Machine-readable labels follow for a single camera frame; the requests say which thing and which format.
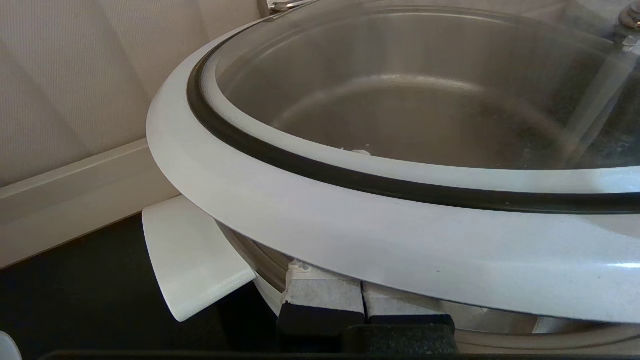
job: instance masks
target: white plastic rim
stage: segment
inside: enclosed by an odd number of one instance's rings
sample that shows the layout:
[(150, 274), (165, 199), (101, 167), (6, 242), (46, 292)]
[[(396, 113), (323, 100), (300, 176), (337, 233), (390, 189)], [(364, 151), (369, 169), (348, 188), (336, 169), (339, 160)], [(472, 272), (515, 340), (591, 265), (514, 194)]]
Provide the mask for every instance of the white plastic rim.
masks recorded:
[(371, 195), (296, 176), (217, 139), (191, 112), (186, 85), (197, 62), (235, 32), (180, 64), (147, 117), (159, 168), (210, 216), (294, 258), (399, 290), (640, 323), (640, 215), (510, 213)]
[[(218, 39), (228, 39), (230, 33)], [(414, 183), (473, 190), (524, 193), (634, 193), (640, 192), (640, 166), (582, 170), (499, 170), (430, 165), (360, 156), (284, 133), (236, 108), (218, 86), (216, 73), (223, 56), (213, 54), (202, 74), (202, 90), (209, 105), (226, 121), (271, 145), (309, 159), (366, 174)]]
[(22, 360), (20, 350), (11, 336), (4, 331), (0, 331), (0, 359), (2, 360)]

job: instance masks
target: glass lid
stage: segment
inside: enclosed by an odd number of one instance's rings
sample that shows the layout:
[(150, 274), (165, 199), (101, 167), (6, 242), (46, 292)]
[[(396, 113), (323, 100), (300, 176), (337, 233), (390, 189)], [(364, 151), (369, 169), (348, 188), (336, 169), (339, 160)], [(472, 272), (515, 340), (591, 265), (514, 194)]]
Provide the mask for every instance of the glass lid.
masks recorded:
[(618, 24), (623, 9), (311, 1), (216, 46), (188, 99), (229, 145), (337, 186), (471, 208), (635, 213), (640, 34)]

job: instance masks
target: textured wall panel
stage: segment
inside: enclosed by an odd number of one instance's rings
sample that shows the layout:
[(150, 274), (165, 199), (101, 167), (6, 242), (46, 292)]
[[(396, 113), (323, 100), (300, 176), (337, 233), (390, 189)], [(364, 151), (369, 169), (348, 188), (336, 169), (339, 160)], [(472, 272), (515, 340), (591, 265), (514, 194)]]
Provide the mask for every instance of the textured wall panel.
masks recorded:
[(189, 54), (256, 0), (0, 0), (0, 186), (145, 136)]

